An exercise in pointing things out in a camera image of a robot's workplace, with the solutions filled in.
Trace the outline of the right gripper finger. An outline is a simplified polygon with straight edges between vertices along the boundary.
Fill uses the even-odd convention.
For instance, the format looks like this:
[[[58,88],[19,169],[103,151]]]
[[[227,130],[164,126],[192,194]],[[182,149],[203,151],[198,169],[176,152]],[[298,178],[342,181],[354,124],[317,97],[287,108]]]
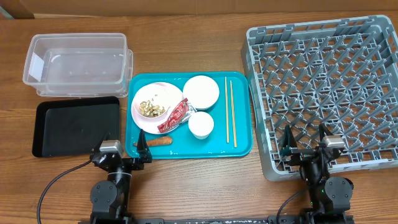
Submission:
[[[333,133],[325,126],[324,123],[320,123],[318,125],[320,140],[322,140],[325,136],[332,136]]]
[[[279,154],[281,156],[291,156],[297,149],[297,143],[292,133],[291,127],[286,125],[284,128],[284,136]]]

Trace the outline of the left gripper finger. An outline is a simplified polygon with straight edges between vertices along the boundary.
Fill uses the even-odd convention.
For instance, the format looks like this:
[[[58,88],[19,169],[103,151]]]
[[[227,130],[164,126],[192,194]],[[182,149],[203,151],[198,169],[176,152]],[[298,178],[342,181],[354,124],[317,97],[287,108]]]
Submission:
[[[150,153],[149,147],[147,145],[146,136],[143,129],[141,129],[139,133],[136,151],[139,154],[140,159],[143,163],[152,162],[152,154]]]
[[[103,143],[104,141],[107,141],[107,140],[109,139],[109,135],[110,135],[109,132],[107,132],[107,133],[105,133],[105,134],[103,135],[103,137],[101,138],[101,140],[99,141],[99,143],[94,147],[94,152],[99,152],[99,151],[100,151],[100,147],[101,147],[102,143]]]

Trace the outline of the pink plate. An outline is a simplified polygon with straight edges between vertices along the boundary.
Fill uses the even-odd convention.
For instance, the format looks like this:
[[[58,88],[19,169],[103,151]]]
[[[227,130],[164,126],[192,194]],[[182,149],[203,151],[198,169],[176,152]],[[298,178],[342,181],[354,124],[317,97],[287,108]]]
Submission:
[[[132,110],[131,110],[131,116],[132,116],[135,124],[139,128],[143,129],[145,132],[150,133],[150,134],[160,134],[160,132],[157,128],[158,125],[160,125],[166,121],[166,119],[169,117],[169,115],[171,114],[171,112],[173,111],[174,108],[175,107],[173,107],[172,110],[166,114],[166,116],[157,118],[157,119],[156,118],[155,119],[145,119],[145,118],[138,117],[137,114],[132,113]]]

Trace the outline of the red foil snack wrapper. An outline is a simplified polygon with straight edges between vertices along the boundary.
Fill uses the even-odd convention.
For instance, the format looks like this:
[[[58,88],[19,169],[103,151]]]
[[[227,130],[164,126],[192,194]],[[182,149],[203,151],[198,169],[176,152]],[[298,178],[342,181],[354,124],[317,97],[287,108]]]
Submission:
[[[186,122],[197,110],[187,98],[184,98],[171,112],[165,122],[158,125],[160,133],[167,133],[177,128],[181,123]]]

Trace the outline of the small white cup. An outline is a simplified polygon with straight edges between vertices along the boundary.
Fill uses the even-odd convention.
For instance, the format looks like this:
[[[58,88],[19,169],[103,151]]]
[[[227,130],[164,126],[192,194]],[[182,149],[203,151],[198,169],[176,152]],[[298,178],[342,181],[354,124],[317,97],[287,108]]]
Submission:
[[[188,120],[188,128],[197,139],[206,139],[214,128],[214,120],[206,112],[196,112]]]

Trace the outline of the large white bowl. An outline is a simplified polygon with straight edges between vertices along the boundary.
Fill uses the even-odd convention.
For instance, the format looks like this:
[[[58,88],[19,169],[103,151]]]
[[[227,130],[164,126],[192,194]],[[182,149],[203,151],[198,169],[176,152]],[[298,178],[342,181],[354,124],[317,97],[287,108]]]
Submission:
[[[218,100],[220,89],[214,79],[197,75],[190,78],[183,87],[183,96],[197,110],[207,110]]]

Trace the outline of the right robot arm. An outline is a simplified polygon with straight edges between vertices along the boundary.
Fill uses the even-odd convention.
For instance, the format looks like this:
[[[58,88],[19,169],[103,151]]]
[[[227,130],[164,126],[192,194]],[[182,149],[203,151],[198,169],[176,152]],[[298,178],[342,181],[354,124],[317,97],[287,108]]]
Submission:
[[[293,217],[294,223],[353,223],[353,217],[346,216],[350,209],[350,200],[354,184],[343,177],[332,177],[328,163],[340,157],[345,149],[344,141],[322,123],[318,126],[320,143],[312,149],[299,149],[291,127],[286,125],[282,141],[281,157],[290,157],[289,165],[299,167],[299,174],[306,183],[306,188],[288,198],[279,208],[275,220],[282,218],[284,207],[293,199],[308,193],[311,207],[304,208]]]

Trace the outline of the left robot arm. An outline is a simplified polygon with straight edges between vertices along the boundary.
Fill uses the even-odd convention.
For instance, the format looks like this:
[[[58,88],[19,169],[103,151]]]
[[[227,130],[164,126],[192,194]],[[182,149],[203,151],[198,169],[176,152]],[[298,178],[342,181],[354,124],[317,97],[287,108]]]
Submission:
[[[108,173],[107,179],[96,183],[90,192],[93,204],[90,223],[135,223],[132,213],[128,212],[132,172],[151,163],[152,154],[143,130],[137,142],[138,157],[123,158],[120,141],[108,137],[105,134],[90,154],[91,162]]]

